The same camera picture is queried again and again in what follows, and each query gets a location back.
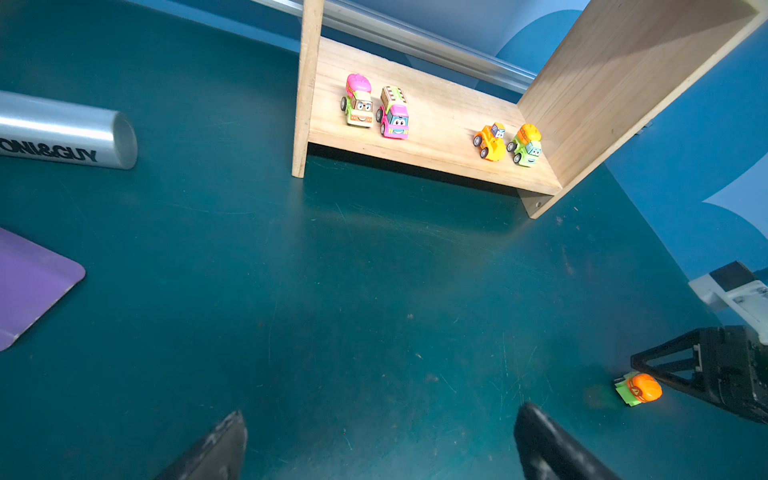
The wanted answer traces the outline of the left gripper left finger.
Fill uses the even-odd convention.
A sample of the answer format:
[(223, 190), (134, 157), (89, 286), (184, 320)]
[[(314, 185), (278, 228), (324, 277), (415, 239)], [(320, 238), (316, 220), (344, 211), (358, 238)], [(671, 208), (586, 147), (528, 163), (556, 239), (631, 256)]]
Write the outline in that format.
[(241, 411), (233, 411), (202, 436), (156, 479), (240, 479), (248, 432)]

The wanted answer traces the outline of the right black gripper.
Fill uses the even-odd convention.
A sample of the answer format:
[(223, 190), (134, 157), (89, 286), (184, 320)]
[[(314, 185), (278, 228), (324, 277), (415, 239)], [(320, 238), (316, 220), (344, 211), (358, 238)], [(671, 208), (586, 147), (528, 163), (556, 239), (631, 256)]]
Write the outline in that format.
[(630, 365), (686, 395), (767, 423), (767, 346), (748, 327), (694, 329), (632, 355)]

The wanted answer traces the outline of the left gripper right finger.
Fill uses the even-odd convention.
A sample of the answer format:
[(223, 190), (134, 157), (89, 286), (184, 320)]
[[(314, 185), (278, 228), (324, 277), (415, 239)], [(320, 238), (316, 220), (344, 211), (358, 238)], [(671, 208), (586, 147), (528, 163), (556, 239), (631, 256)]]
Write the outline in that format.
[(619, 480), (596, 456), (532, 402), (518, 410), (514, 438), (528, 480)]

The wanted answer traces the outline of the green orange toy truck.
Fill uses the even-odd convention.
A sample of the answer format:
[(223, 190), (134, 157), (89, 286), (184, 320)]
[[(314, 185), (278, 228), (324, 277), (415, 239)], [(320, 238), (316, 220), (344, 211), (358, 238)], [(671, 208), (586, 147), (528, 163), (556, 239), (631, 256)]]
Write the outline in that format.
[(663, 395), (658, 381), (646, 373), (629, 372), (615, 379), (613, 384), (617, 394), (629, 407), (655, 402)]

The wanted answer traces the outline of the orange green toy car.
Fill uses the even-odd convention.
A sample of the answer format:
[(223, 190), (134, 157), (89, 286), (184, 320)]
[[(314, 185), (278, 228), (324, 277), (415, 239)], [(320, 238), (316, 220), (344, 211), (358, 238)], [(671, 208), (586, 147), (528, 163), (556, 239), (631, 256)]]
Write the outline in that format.
[(506, 149), (512, 154), (515, 164), (530, 167), (536, 163), (542, 154), (542, 135), (533, 124), (524, 124), (520, 127), (513, 139), (506, 145)]

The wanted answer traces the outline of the pink striped toy truck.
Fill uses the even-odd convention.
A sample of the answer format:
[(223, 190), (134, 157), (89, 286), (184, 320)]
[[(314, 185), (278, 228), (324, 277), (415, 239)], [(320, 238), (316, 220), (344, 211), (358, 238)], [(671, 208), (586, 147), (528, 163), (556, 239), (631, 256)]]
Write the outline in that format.
[(382, 88), (382, 105), (376, 111), (380, 133), (385, 138), (407, 139), (409, 134), (408, 102), (402, 89), (387, 85)]

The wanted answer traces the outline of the pink green toy truck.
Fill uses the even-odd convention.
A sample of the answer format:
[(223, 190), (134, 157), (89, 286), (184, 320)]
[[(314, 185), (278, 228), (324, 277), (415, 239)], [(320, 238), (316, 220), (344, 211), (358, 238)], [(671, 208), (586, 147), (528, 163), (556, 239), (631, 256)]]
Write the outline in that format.
[(373, 124), (374, 110), (370, 81), (361, 74), (349, 74), (345, 88), (340, 107), (346, 116), (347, 124), (370, 128)]

